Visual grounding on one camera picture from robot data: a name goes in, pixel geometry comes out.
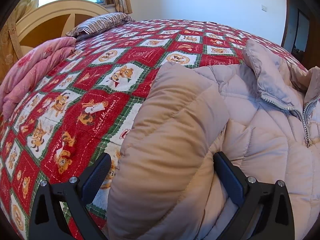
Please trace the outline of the light grey puffer jacket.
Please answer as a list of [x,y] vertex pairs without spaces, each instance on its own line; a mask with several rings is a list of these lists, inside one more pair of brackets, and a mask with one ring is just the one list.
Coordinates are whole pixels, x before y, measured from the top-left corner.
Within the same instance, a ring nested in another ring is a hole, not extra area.
[[222,151],[246,176],[282,180],[295,239],[319,218],[319,68],[248,40],[243,64],[163,64],[121,149],[109,239],[217,239],[236,205],[214,170]]

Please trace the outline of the red patchwork bear quilt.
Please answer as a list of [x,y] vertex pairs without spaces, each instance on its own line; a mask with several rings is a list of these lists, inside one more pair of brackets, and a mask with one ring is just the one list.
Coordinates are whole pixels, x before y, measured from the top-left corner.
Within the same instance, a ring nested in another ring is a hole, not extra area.
[[[1,209],[16,235],[29,239],[41,181],[65,183],[107,153],[111,168],[86,209],[109,239],[108,195],[120,149],[160,67],[243,64],[248,40],[308,71],[279,45],[213,22],[131,22],[76,41],[74,53],[23,97],[8,120],[1,118]],[[60,205],[73,239],[83,238],[68,205]]]

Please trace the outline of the folded pink blanket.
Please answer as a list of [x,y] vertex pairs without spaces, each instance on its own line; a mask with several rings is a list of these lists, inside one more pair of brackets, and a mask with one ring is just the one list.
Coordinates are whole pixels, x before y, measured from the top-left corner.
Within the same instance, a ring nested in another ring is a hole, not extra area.
[[1,83],[1,114],[8,120],[16,106],[35,85],[75,51],[76,38],[48,40],[25,54]]

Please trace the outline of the yellow left curtain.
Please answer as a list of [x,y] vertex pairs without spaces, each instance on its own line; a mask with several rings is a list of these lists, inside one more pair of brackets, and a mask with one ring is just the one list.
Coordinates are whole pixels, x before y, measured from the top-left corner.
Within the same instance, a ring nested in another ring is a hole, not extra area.
[[20,0],[1,30],[0,80],[4,80],[10,68],[22,57],[16,23],[39,6],[39,0]]

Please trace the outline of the cream wooden headboard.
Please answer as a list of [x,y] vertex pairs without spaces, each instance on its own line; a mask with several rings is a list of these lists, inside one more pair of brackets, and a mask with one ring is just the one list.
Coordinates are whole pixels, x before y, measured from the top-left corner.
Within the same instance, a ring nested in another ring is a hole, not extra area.
[[66,36],[67,32],[89,18],[107,13],[103,6],[86,0],[58,0],[42,5],[16,23],[22,55],[47,40]]

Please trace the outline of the striped grey pillow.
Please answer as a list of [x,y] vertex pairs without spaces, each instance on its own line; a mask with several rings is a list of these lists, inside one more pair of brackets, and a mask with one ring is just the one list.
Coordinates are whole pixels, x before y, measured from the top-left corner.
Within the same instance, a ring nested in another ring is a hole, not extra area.
[[107,30],[135,22],[130,16],[122,12],[114,12],[89,18],[66,33],[66,36],[74,37],[78,41],[99,35]]

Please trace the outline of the dark brown door frame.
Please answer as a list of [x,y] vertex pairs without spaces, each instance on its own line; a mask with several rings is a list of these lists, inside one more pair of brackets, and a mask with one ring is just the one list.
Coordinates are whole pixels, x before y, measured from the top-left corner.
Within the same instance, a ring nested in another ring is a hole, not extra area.
[[306,69],[319,66],[319,0],[286,0],[281,46]]

